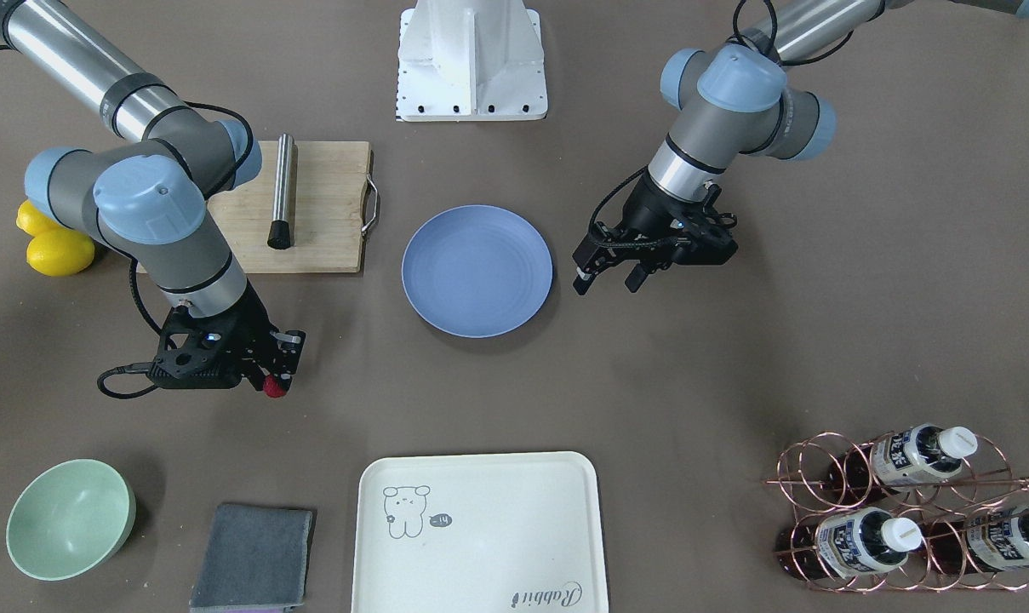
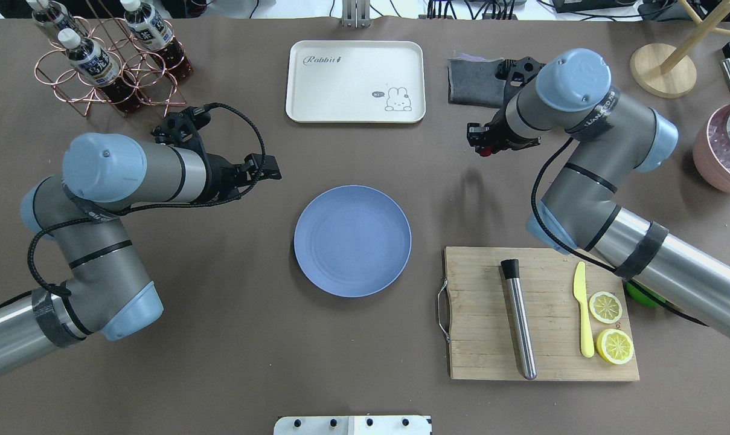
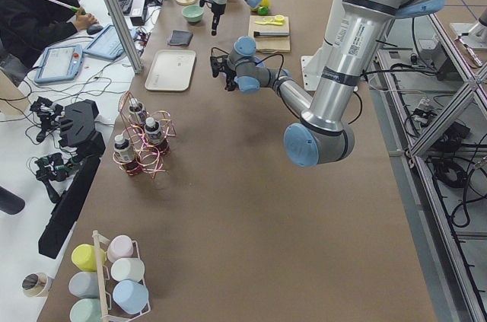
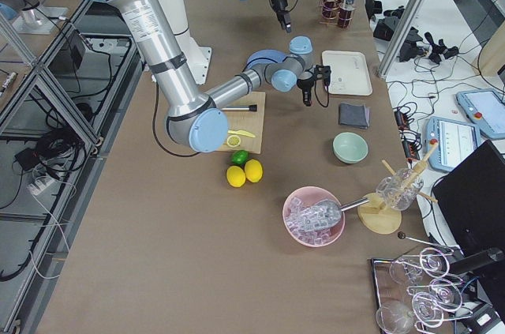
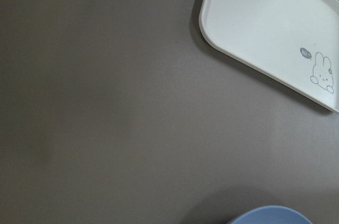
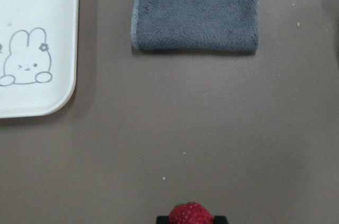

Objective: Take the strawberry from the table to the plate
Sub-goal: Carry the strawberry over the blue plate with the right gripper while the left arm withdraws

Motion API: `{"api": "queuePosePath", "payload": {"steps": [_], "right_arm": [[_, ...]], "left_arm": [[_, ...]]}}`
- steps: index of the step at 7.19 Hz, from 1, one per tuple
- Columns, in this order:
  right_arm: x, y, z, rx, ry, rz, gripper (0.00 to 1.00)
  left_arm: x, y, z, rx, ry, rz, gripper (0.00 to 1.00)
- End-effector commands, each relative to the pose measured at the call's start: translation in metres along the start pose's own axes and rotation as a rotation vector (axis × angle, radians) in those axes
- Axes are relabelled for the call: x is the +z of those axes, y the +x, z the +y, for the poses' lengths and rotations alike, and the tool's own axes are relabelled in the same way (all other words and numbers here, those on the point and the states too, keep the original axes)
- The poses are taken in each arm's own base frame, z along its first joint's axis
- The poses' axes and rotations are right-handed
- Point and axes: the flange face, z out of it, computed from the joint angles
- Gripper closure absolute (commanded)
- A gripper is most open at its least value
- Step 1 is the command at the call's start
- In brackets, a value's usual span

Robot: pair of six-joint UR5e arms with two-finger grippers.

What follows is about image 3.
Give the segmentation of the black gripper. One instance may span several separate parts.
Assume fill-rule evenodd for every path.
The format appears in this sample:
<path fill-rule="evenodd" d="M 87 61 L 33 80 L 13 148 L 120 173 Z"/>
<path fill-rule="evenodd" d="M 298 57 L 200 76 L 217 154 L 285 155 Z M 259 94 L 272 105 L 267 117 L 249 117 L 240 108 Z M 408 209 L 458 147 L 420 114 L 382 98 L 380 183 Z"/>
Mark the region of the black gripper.
<path fill-rule="evenodd" d="M 216 36 L 218 33 L 220 17 L 225 12 L 227 0 L 199 0 L 199 6 L 203 7 L 204 5 L 210 5 L 211 11 L 213 13 L 211 35 Z"/>
<path fill-rule="evenodd" d="M 217 78 L 220 74 L 225 76 L 225 90 L 234 91 L 237 88 L 235 81 L 236 73 L 228 65 L 228 54 L 220 56 L 210 56 L 210 67 L 212 70 L 212 77 Z"/>

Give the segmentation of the person's hand on mouse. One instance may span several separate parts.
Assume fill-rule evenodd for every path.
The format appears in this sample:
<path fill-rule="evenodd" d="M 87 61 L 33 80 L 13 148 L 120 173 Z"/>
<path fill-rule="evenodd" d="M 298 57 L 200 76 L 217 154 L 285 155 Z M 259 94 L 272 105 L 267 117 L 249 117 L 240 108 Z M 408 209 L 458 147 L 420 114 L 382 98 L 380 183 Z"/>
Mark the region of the person's hand on mouse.
<path fill-rule="evenodd" d="M 73 25 L 77 31 L 87 30 L 90 26 L 95 24 L 99 24 L 99 21 L 93 14 L 84 12 L 82 10 L 76 12 Z"/>

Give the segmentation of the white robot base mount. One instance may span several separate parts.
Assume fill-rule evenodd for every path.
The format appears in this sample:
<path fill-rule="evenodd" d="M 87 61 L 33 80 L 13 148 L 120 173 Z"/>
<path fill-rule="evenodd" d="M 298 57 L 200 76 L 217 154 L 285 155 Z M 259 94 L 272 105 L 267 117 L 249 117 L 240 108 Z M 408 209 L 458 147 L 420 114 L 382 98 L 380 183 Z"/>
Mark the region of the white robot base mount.
<path fill-rule="evenodd" d="M 302 56 L 300 62 L 304 89 L 306 91 L 315 91 L 319 85 L 324 67 L 324 64 L 320 62 L 320 55 Z"/>

